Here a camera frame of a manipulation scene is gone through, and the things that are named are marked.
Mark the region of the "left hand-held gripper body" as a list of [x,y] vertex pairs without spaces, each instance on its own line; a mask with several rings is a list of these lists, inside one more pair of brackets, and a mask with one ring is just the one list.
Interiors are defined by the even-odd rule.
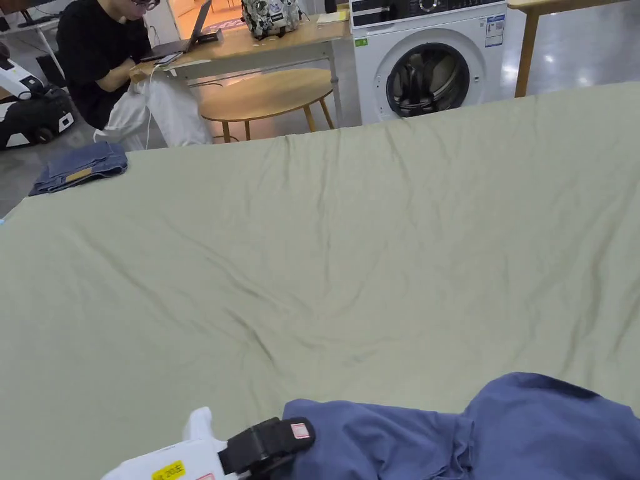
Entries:
[[193,410],[182,442],[124,461],[103,479],[241,479],[265,458],[261,432],[251,427],[228,441],[216,439],[208,407]]

